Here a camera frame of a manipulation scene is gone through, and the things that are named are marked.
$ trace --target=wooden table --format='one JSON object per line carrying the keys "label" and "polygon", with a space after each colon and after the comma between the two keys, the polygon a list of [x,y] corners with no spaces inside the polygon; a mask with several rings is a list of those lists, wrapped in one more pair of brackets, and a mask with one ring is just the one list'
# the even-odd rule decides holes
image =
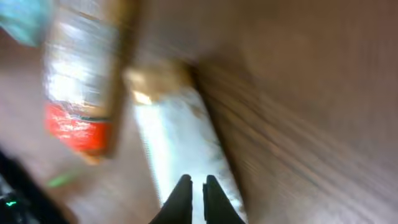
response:
{"label": "wooden table", "polygon": [[[196,65],[250,223],[396,223],[395,1],[150,0],[143,15],[137,62]],[[148,223],[157,199],[129,100],[115,156],[86,168],[43,129],[41,64],[1,34],[0,143],[77,223]]]}

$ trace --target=blue-green object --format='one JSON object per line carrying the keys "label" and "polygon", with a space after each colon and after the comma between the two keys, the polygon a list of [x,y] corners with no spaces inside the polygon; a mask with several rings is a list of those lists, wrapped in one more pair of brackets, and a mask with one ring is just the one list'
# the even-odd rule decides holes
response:
{"label": "blue-green object", "polygon": [[0,27],[20,44],[38,46],[51,9],[52,0],[0,0]]}

